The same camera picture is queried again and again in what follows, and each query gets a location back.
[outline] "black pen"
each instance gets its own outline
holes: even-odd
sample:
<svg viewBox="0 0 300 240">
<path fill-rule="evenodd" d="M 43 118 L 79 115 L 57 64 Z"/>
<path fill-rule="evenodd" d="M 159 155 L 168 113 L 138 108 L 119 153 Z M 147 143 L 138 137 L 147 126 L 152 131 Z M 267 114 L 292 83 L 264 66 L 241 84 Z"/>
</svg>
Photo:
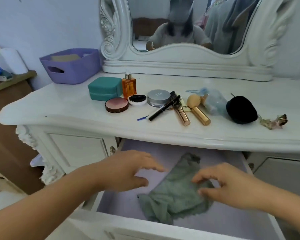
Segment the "black pen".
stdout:
<svg viewBox="0 0 300 240">
<path fill-rule="evenodd" d="M 170 106 L 173 106 L 176 101 L 178 101 L 181 98 L 181 96 L 176 97 L 174 100 L 169 101 L 166 105 L 161 107 L 154 115 L 152 115 L 149 120 L 153 121 L 156 117 L 161 115 L 165 110 L 167 110 Z"/>
</svg>

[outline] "basket handle hole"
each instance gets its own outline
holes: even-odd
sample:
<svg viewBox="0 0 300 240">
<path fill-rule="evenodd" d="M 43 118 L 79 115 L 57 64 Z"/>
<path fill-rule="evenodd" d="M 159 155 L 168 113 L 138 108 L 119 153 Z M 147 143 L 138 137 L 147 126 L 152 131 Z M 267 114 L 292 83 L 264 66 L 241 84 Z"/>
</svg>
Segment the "basket handle hole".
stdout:
<svg viewBox="0 0 300 240">
<path fill-rule="evenodd" d="M 64 70 L 61 70 L 57 67 L 54 66 L 48 66 L 49 71 L 53 72 L 53 73 L 64 73 Z"/>
</svg>

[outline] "paper towel roll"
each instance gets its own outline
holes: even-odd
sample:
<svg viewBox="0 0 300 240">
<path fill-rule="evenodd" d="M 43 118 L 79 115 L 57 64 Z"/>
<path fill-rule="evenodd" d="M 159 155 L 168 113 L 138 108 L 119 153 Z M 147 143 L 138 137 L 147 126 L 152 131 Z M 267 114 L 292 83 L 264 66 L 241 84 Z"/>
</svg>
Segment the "paper towel roll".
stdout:
<svg viewBox="0 0 300 240">
<path fill-rule="evenodd" d="M 12 73 L 11 68 L 8 66 L 6 60 L 4 59 L 4 57 L 2 55 L 0 55 L 0 67 L 4 70 L 6 70 L 7 72 Z"/>
<path fill-rule="evenodd" d="M 20 75 L 28 72 L 28 69 L 17 50 L 3 48 L 0 49 L 0 55 L 4 57 L 13 74 Z"/>
</svg>

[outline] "white dresser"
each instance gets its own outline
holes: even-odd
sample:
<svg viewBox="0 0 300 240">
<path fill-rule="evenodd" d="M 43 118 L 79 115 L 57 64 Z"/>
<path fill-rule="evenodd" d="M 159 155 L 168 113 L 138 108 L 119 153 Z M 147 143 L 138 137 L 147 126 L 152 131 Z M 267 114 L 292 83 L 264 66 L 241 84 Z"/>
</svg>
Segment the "white dresser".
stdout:
<svg viewBox="0 0 300 240">
<path fill-rule="evenodd" d="M 186 90 L 212 87 L 227 100 L 232 99 L 231 93 L 245 96 L 263 118 L 275 119 L 277 115 L 287 114 L 288 124 L 270 131 L 258 121 L 238 125 L 221 116 L 211 116 L 211 125 L 205 127 L 191 113 L 188 114 L 191 125 L 185 127 L 174 111 L 164 113 L 153 122 L 137 121 L 156 110 L 149 105 L 130 107 L 120 114 L 108 113 L 104 102 L 92 101 L 89 96 L 88 84 L 100 76 L 109 74 L 101 72 L 79 85 L 50 84 L 0 112 L 0 123 L 17 125 L 20 140 L 44 158 L 50 176 L 46 183 L 78 167 L 101 161 L 118 150 L 148 151 L 164 163 L 167 150 L 185 146 L 206 155 L 201 160 L 206 160 L 207 165 L 229 162 L 248 173 L 254 172 L 264 181 L 300 194 L 300 80 L 253 82 L 134 75 L 138 94 L 165 89 L 176 91 L 186 101 L 190 95 Z M 123 74 L 110 76 L 123 77 Z M 93 239 L 284 239 L 276 219 L 265 213 L 215 203 L 214 214 L 207 213 L 205 219 L 195 218 L 197 223 L 168 226 L 136 217 L 132 212 L 139 206 L 134 201 L 130 204 L 123 201 L 129 197 L 99 193 L 85 203 L 84 208 L 90 212 L 77 211 L 71 220 Z"/>
</svg>

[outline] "purple basket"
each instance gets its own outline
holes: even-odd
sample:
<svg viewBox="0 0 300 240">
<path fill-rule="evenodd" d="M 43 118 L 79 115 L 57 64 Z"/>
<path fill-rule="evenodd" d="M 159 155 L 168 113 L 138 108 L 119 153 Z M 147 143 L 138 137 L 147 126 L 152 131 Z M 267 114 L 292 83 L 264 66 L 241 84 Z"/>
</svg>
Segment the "purple basket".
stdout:
<svg viewBox="0 0 300 240">
<path fill-rule="evenodd" d="M 77 54 L 81 59 L 69 62 L 52 61 L 51 56 Z M 40 58 L 40 61 L 51 80 L 61 84 L 80 84 L 96 75 L 100 69 L 99 50 L 87 48 L 73 48 L 60 51 Z"/>
</svg>

